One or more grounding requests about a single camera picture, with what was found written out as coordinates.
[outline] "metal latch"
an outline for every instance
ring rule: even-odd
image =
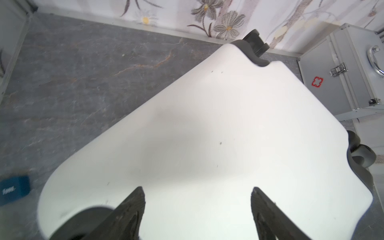
[[[345,67],[345,64],[342,63],[339,66],[332,68],[331,71],[329,72],[329,75],[332,77],[336,77],[340,75],[341,73],[348,72],[347,68]]]

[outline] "metal case handle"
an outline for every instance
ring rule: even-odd
[[[367,56],[369,63],[371,64],[372,68],[375,70],[375,72],[378,73],[382,78],[384,78],[384,71],[379,68],[379,65],[377,64],[377,60],[375,58],[374,53],[380,51],[380,48],[378,45],[375,45],[368,49]]]

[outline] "baseboard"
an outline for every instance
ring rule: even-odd
[[[206,41],[206,42],[210,42],[210,43],[226,44],[226,43],[231,42],[231,41],[217,39],[217,38],[209,38],[207,36],[193,34],[193,33],[184,33],[184,32],[175,31],[175,30],[166,29],[166,28],[159,28],[159,27],[154,27],[154,26],[145,26],[142,24],[125,21],[125,20],[118,19],[118,18],[108,18],[108,17],[103,17],[103,16],[91,15],[88,13],[81,13],[81,12],[76,12],[76,11],[72,11],[72,10],[65,10],[65,9],[60,9],[60,8],[50,7],[50,6],[41,6],[38,8],[37,12],[39,12],[39,13],[52,13],[52,14],[64,16],[64,17],[71,17],[71,18],[93,21],[93,22],[104,23],[104,24],[110,24],[110,25],[115,25],[115,26],[122,26],[122,27],[126,27],[126,28],[151,31],[151,32],[155,32],[155,33],[162,33],[162,34],[167,34],[167,35],[172,35],[172,36],[178,36],[178,37],[182,37],[182,38],[191,38],[191,39]],[[280,50],[280,49],[268,49],[267,53],[275,53],[275,54],[291,56],[291,57],[296,57],[296,58],[301,56],[301,54],[299,54],[299,53],[291,53],[291,52]]]

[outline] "gray marble floor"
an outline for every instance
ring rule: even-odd
[[[69,156],[220,45],[36,14],[0,105],[0,176],[27,173],[28,196],[0,207],[0,239],[41,240],[39,194]],[[300,77],[296,59],[266,53]],[[354,239],[383,239],[377,195]]]

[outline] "gray flower print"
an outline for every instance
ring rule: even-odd
[[[244,24],[243,18],[245,18],[245,15],[241,14],[237,16],[236,11],[230,11],[224,14],[221,19],[221,25],[214,27],[215,32],[219,33],[216,38],[225,40],[235,39],[239,35],[239,32],[235,28],[241,27]]]
[[[222,0],[198,0],[201,3],[201,7],[192,9],[192,15],[196,15],[195,19],[199,23],[203,20],[203,17],[207,15],[210,19],[216,20],[216,8],[223,6]]]

